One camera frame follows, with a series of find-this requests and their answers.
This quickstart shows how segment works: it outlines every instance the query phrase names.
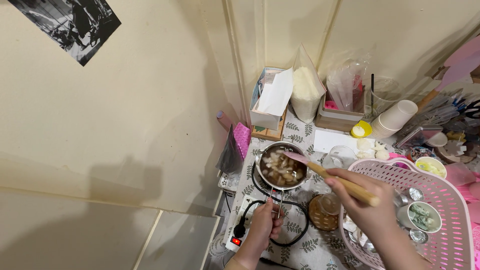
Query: leaf print tablecloth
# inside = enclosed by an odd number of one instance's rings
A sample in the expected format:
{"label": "leaf print tablecloth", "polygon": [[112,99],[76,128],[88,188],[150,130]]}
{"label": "leaf print tablecloth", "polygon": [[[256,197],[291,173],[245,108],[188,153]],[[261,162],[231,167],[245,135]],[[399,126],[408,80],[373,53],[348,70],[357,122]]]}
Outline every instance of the leaf print tablecloth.
{"label": "leaf print tablecloth", "polygon": [[[289,105],[283,131],[284,140],[293,141],[302,149],[306,149],[312,161],[322,163],[326,153],[313,150],[315,130],[327,130],[339,134],[348,134],[347,132],[318,128],[314,126],[313,123],[305,124],[296,117],[291,105]],[[392,146],[395,142],[396,139],[394,137],[380,140],[380,143],[384,145],[388,152],[405,154],[405,150],[395,149]],[[227,226],[228,231],[231,231],[233,228],[234,221],[237,218],[241,202],[245,195],[250,195],[261,200],[266,199],[266,196],[255,188],[252,178],[254,180],[260,178],[258,172],[253,170],[255,155],[259,149],[270,143],[272,142],[264,139],[251,139],[235,200],[233,206],[231,206],[232,212],[235,213],[235,215],[230,215]],[[270,193],[271,188],[263,181],[255,182],[262,190]],[[323,178],[313,173],[307,183],[294,190],[285,192],[284,200],[297,202],[306,209],[309,201],[313,197],[328,192],[331,192],[331,189],[324,183]],[[280,199],[280,193],[274,193],[273,196]],[[279,243],[289,243],[295,239],[301,231],[306,229],[306,216],[298,207],[291,204],[283,204],[282,209],[286,216],[284,218],[282,232],[277,241]],[[225,234],[224,242],[226,242],[228,235],[228,233]],[[347,249],[338,229],[333,232],[320,231],[316,229],[311,222],[309,223],[308,231],[297,243],[289,247],[281,247],[269,243],[268,248],[262,253],[262,257],[295,270],[369,269],[369,267],[363,265]]]}

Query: cardboard box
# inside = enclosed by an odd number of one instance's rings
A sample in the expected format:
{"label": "cardboard box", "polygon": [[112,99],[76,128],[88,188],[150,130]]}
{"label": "cardboard box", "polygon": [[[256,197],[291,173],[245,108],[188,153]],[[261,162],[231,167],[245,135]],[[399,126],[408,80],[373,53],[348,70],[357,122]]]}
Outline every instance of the cardboard box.
{"label": "cardboard box", "polygon": [[262,74],[260,74],[257,84],[255,85],[255,88],[253,88],[252,100],[250,101],[250,120],[253,126],[278,130],[280,118],[282,118],[281,116],[260,113],[252,110],[257,106],[257,101],[260,98],[260,93],[263,90],[265,83],[271,84],[275,74],[282,71],[284,71],[284,69],[265,67]]}
{"label": "cardboard box", "polygon": [[286,115],[287,109],[285,109],[283,115],[280,118],[277,130],[268,129],[260,126],[252,126],[252,137],[266,139],[274,142],[281,141],[283,133],[283,123],[285,122]]}
{"label": "cardboard box", "polygon": [[328,92],[322,96],[315,119],[315,126],[349,132],[365,116],[365,95],[363,91],[354,111],[325,109]]}

